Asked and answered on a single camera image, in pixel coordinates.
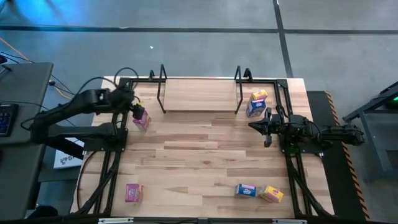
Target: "wooden tabletop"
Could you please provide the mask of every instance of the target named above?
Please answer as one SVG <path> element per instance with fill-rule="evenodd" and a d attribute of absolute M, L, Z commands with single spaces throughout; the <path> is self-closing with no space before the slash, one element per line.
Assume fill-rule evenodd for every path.
<path fill-rule="evenodd" d="M 303 79 L 288 79 L 293 112 L 312 119 Z M 129 115 L 126 151 L 119 166 L 112 216 L 130 217 L 224 217 L 290 218 L 294 216 L 284 156 L 277 136 L 264 148 L 264 136 L 248 127 L 246 104 L 250 94 L 266 90 L 266 104 L 275 111 L 274 88 L 270 84 L 244 84 L 244 100 L 238 114 L 233 112 L 168 112 L 157 102 L 156 83 L 139 83 L 136 95 L 144 102 L 152 122 L 139 131 Z M 103 88 L 114 88 L 103 82 Z M 161 96 L 165 85 L 162 84 Z M 111 114 L 95 116 L 93 125 L 110 122 Z M 85 202 L 100 179 L 103 153 L 89 161 L 81 178 L 80 198 Z M 328 184 L 321 160 L 303 154 L 307 184 L 314 196 L 333 213 Z M 125 202 L 126 184 L 144 186 L 141 203 Z M 271 185 L 284 193 L 281 203 L 261 198 L 234 197 L 234 186 Z M 302 193 L 297 186 L 300 207 Z M 103 197 L 103 206 L 108 188 Z M 71 212 L 76 210 L 74 200 Z"/>

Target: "black mat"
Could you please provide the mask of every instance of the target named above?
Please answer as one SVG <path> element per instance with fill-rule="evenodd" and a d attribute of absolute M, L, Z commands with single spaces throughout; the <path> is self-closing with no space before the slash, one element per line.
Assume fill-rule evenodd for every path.
<path fill-rule="evenodd" d="M 328 95 L 324 91 L 308 91 L 307 95 L 313 121 L 318 125 L 335 125 Z M 335 215 L 345 219 L 365 220 L 364 207 L 358 196 L 359 189 L 355 187 L 343 146 L 335 144 L 324 155 L 322 161 Z"/>

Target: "box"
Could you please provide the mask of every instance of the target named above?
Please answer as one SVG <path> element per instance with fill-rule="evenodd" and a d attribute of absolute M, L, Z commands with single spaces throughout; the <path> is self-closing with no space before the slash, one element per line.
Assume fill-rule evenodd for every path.
<path fill-rule="evenodd" d="M 256 196 L 256 187 L 246 184 L 238 184 L 235 187 L 235 195 L 243 196 L 243 197 L 255 197 Z"/>
<path fill-rule="evenodd" d="M 126 202 L 141 202 L 142 201 L 142 185 L 141 184 L 127 184 L 126 186 Z"/>
<path fill-rule="evenodd" d="M 265 90 L 260 90 L 255 93 L 252 93 L 250 96 L 250 100 L 266 100 L 268 94 Z"/>
<path fill-rule="evenodd" d="M 266 102 L 264 100 L 249 100 L 246 114 L 248 117 L 260 116 L 266 108 Z"/>
<path fill-rule="evenodd" d="M 134 122 L 134 124 L 136 124 L 138 129 L 140 129 L 141 131 L 146 131 L 150 123 L 150 116 L 145 110 L 141 119 L 133 119 L 132 122 Z"/>
<path fill-rule="evenodd" d="M 270 185 L 259 188 L 258 195 L 260 198 L 263 198 L 268 202 L 275 203 L 280 203 L 282 201 L 282 197 L 284 196 L 280 190 L 275 189 Z"/>

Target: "black desk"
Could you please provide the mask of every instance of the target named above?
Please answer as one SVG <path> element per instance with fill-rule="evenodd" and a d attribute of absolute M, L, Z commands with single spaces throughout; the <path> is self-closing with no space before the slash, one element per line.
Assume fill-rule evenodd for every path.
<path fill-rule="evenodd" d="M 0 75 L 0 101 L 26 101 L 42 104 L 52 71 L 52 63 L 9 64 L 11 72 Z M 24 218 L 37 196 L 37 176 L 44 145 L 26 143 L 29 132 L 19 127 L 21 120 L 33 117 L 38 106 L 20 105 L 12 136 L 20 144 L 6 144 L 0 139 L 0 220 Z"/>

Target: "concrete floor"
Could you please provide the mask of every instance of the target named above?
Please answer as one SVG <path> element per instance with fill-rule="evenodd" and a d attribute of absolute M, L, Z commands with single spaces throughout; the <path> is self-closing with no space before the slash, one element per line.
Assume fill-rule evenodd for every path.
<path fill-rule="evenodd" d="M 14 2 L 0 13 L 0 25 L 277 28 L 272 0 Z M 279 5 L 285 29 L 398 29 L 395 0 L 279 0 Z M 286 77 L 278 34 L 0 31 L 0 37 L 31 60 L 53 62 L 53 74 L 74 91 L 87 79 L 124 66 L 148 75 L 161 63 L 168 75 L 230 77 L 240 65 L 255 77 Z M 307 90 L 329 91 L 340 117 L 397 81 L 398 35 L 286 34 L 286 40 L 294 77 L 304 78 Z M 3 44 L 0 50 L 14 54 Z M 48 89 L 45 106 L 65 102 Z M 90 115 L 72 118 L 79 125 L 91 120 Z M 362 181 L 374 163 L 368 147 L 350 151 L 370 216 L 397 222 L 398 180 Z M 39 203 L 54 203 L 62 195 L 52 191 L 57 185 L 44 184 Z M 59 209 L 67 210 L 65 196 L 58 201 Z"/>

